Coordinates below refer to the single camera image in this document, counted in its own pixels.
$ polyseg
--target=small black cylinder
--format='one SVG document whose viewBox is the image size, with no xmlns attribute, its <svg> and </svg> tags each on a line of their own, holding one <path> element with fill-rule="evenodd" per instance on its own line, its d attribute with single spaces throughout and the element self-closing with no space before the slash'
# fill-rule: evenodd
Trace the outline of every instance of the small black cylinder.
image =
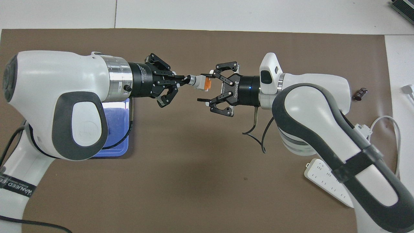
<svg viewBox="0 0 414 233">
<path fill-rule="evenodd" d="M 241 76 L 238 86 L 239 105 L 260 106 L 260 76 Z"/>
<path fill-rule="evenodd" d="M 357 100 L 357 101 L 361 101 L 361 100 L 362 100 L 362 97 L 363 97 L 366 93 L 368 93 L 368 89 L 366 89 L 366 88 L 361 88 L 361 89 L 359 89 L 359 90 L 355 93 L 355 95 L 353 96 L 353 98 L 354 98 L 355 100 Z"/>
<path fill-rule="evenodd" d="M 133 85 L 130 97 L 149 97 L 152 89 L 152 71 L 142 63 L 128 62 L 131 67 Z"/>
</svg>

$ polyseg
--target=power strip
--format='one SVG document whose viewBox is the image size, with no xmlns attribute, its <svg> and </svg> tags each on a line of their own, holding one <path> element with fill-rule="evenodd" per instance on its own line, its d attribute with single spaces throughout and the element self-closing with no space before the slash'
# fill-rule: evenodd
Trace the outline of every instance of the power strip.
<svg viewBox="0 0 414 233">
<path fill-rule="evenodd" d="M 335 176 L 331 173 L 331 169 L 323 160 L 318 158 L 312 159 L 312 161 L 306 165 L 305 177 L 345 205 L 351 208 L 354 207 L 345 186 L 338 182 Z"/>
</svg>

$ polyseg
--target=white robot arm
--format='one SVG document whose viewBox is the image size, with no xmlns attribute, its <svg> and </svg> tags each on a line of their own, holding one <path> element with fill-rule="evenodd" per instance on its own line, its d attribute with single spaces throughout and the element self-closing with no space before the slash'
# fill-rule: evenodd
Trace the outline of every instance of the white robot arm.
<svg viewBox="0 0 414 233">
<path fill-rule="evenodd" d="M 217 108 L 224 101 L 271 109 L 286 148 L 297 155 L 317 153 L 378 226 L 389 232 L 414 229 L 412 195 L 385 165 L 380 151 L 344 116 L 351 104 L 346 79 L 282 73 L 274 53 L 263 59 L 260 77 L 237 73 L 223 77 L 221 71 L 228 69 L 223 64 L 216 65 L 212 74 L 223 81 L 221 95 L 199 99 L 211 112 L 232 117 L 233 108 L 227 108 L 231 112 Z"/>
<path fill-rule="evenodd" d="M 197 78 L 203 79 L 201 87 Z M 27 201 L 55 158 L 85 160 L 108 137 L 102 102 L 132 97 L 170 104 L 182 85 L 208 88 L 205 76 L 183 76 L 150 54 L 144 63 L 93 52 L 80 56 L 59 51 L 25 51 L 8 63 L 3 92 L 26 119 L 20 141 L 2 166 L 0 216 L 21 219 Z M 21 232 L 21 225 L 0 220 L 0 233 Z"/>
</svg>

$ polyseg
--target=blue tray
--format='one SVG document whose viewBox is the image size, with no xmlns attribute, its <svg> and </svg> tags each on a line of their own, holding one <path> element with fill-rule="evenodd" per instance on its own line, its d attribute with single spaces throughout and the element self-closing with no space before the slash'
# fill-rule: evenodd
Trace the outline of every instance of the blue tray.
<svg viewBox="0 0 414 233">
<path fill-rule="evenodd" d="M 105 146 L 111 146 L 119 142 L 128 131 L 130 100 L 102 103 L 102 106 L 108 123 L 108 139 Z M 128 150 L 128 138 L 129 136 L 116 147 L 100 150 L 94 157 L 118 157 L 125 154 Z"/>
</svg>

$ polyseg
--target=orange object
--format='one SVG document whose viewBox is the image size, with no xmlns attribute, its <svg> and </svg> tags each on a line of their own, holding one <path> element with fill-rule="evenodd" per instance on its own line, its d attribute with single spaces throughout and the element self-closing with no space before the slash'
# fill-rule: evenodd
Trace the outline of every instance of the orange object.
<svg viewBox="0 0 414 233">
<path fill-rule="evenodd" d="M 211 88 L 211 80 L 210 78 L 206 77 L 206 81 L 204 83 L 204 90 L 208 91 Z"/>
</svg>

